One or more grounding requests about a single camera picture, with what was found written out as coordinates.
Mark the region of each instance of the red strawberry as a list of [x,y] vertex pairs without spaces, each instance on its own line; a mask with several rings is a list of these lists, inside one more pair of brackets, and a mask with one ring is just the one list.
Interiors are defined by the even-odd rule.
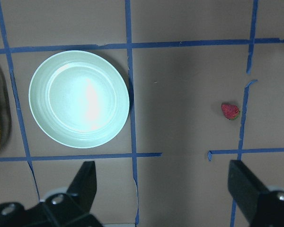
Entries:
[[224,116],[229,120],[235,120],[240,115],[240,110],[236,105],[222,103],[221,109],[223,111]]

